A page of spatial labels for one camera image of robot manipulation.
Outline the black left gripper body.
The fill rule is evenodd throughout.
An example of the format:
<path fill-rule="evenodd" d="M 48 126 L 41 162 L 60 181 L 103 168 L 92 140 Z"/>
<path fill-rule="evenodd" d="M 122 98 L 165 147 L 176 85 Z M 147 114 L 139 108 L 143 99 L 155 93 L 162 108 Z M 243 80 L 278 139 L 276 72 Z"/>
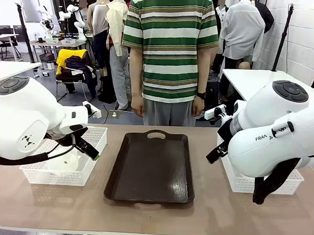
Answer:
<path fill-rule="evenodd" d="M 68 147 L 75 144 L 77 147 L 86 148 L 87 141 L 82 136 L 87 131 L 87 127 L 73 131 L 71 134 L 58 134 L 51 130 L 47 132 L 46 138 L 55 141 L 61 146 Z"/>

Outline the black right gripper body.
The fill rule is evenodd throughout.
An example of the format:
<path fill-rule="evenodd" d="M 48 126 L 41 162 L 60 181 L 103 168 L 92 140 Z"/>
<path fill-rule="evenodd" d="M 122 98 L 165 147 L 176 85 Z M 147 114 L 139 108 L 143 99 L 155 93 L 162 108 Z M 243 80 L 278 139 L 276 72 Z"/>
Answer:
<path fill-rule="evenodd" d="M 221 127 L 218 129 L 217 134 L 222 138 L 223 142 L 221 143 L 222 150 L 228 150 L 228 145 L 233 135 L 231 133 L 230 124 L 232 122 L 232 118 L 228 119 L 224 122 Z"/>

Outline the person right hand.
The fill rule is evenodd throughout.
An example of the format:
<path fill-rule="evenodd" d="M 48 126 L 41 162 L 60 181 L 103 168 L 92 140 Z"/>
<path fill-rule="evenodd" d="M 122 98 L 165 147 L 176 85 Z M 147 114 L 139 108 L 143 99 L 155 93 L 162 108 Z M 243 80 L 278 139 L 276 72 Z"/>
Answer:
<path fill-rule="evenodd" d="M 133 95 L 131 101 L 131 107 L 137 116 L 144 117 L 144 100 L 141 95 Z"/>

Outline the person left hand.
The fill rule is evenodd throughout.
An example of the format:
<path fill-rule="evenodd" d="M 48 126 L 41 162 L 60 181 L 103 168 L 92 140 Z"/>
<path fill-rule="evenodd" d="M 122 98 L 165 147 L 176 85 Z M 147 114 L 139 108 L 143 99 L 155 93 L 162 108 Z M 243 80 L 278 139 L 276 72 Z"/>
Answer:
<path fill-rule="evenodd" d="M 192 115 L 194 117 L 200 116 L 203 110 L 205 109 L 205 101 L 196 96 L 193 101 Z"/>

